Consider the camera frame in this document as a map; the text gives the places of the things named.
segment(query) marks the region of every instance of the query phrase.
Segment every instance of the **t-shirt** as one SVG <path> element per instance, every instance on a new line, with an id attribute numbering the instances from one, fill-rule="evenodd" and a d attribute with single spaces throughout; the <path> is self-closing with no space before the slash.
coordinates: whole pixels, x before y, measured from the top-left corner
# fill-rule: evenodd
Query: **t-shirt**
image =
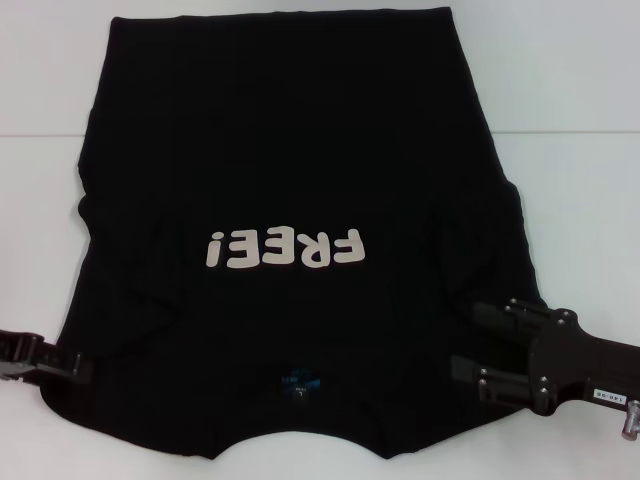
<path id="1" fill-rule="evenodd" d="M 214 458 L 282 431 L 389 458 L 513 410 L 474 302 L 540 299 L 448 8 L 115 18 L 79 172 L 91 243 L 51 382 L 72 422 Z"/>

